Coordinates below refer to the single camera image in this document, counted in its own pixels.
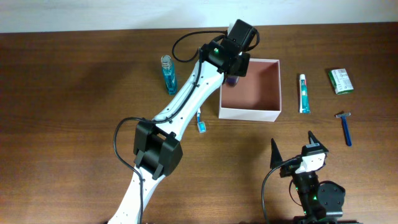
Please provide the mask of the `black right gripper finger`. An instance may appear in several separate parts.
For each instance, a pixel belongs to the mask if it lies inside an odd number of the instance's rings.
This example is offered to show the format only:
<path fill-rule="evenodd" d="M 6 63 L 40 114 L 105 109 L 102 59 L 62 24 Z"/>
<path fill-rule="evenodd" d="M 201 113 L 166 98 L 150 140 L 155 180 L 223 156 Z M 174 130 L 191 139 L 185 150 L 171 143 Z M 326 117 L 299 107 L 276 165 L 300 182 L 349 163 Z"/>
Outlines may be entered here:
<path fill-rule="evenodd" d="M 282 156 L 280 151 L 277 147 L 277 144 L 274 138 L 271 139 L 271 161 L 270 161 L 270 168 L 275 169 L 279 167 L 283 163 Z"/>
<path fill-rule="evenodd" d="M 315 137 L 315 135 L 311 131 L 308 131 L 308 140 L 310 144 L 318 144 L 319 146 L 323 147 L 323 144 Z"/>

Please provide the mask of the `green white toothpaste tube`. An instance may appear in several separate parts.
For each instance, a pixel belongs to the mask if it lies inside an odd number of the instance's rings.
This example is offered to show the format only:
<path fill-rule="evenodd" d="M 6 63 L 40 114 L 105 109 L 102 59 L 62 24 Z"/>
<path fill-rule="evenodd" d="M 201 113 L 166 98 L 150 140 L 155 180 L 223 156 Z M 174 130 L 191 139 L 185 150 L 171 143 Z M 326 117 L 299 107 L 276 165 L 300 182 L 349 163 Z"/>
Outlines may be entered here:
<path fill-rule="evenodd" d="M 307 80 L 304 74 L 299 76 L 300 82 L 300 113 L 310 113 L 310 105 L 308 100 Z"/>

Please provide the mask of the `blue mouthwash bottle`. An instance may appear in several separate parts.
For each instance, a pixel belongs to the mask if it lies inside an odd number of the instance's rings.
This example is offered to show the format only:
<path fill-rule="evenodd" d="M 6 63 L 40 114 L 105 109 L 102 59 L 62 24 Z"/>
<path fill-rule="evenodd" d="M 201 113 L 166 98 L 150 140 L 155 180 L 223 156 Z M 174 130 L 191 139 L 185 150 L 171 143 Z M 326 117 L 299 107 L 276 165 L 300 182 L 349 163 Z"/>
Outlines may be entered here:
<path fill-rule="evenodd" d="M 161 57 L 162 74 L 165 80 L 167 92 L 174 95 L 177 92 L 177 79 L 175 76 L 175 65 L 171 56 L 164 55 Z"/>

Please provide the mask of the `green white soap box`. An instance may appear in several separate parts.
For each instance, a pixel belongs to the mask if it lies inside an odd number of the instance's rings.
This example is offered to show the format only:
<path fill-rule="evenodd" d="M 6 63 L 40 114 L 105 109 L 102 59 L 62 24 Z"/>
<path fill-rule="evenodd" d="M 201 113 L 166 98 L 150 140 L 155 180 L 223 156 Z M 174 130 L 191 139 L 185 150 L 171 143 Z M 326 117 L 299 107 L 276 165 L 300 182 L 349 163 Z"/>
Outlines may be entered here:
<path fill-rule="evenodd" d="M 330 70 L 328 76 L 337 95 L 354 91 L 354 87 L 345 68 Z"/>

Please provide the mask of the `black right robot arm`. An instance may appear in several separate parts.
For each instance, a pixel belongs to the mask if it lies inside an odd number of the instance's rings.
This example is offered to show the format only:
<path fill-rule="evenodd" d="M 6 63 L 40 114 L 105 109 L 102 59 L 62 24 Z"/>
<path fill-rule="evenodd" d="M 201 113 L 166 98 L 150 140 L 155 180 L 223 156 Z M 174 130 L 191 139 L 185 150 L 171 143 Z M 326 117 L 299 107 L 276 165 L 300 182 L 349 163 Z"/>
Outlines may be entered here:
<path fill-rule="evenodd" d="M 325 166 L 329 150 L 311 131 L 308 140 L 299 155 L 285 161 L 272 139 L 270 168 L 279 169 L 282 178 L 292 178 L 304 212 L 293 218 L 294 223 L 341 223 L 346 190 L 332 181 L 318 180 L 316 171 Z"/>

